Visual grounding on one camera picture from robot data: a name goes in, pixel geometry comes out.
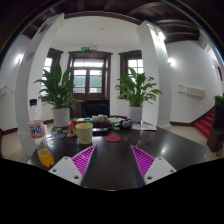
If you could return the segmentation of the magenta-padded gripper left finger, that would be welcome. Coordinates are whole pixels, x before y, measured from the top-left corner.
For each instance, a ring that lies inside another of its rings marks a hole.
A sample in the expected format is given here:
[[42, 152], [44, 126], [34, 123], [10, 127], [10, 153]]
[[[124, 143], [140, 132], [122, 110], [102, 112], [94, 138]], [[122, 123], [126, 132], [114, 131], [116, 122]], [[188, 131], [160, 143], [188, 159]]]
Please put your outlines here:
[[76, 185], [81, 185], [88, 171], [95, 149], [96, 146], [92, 145], [75, 154], [73, 157], [64, 156], [49, 172]]

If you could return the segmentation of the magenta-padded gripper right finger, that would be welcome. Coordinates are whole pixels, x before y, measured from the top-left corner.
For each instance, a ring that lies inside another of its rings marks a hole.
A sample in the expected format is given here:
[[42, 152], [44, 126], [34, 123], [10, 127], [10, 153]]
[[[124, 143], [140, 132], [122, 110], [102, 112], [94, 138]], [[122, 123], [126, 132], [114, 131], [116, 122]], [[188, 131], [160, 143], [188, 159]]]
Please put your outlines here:
[[146, 185], [176, 172], [163, 157], [153, 157], [144, 150], [132, 145], [138, 169]]

